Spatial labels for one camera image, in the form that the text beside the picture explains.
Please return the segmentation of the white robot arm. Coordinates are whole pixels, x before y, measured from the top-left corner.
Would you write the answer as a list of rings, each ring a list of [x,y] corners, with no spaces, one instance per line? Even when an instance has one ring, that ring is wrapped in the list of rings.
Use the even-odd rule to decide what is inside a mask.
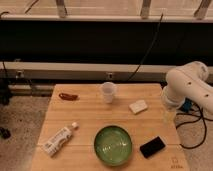
[[[208,67],[200,61],[170,69],[166,74],[167,85],[161,94],[165,108],[175,111],[188,98],[209,114],[213,114],[213,87],[206,83],[208,76]]]

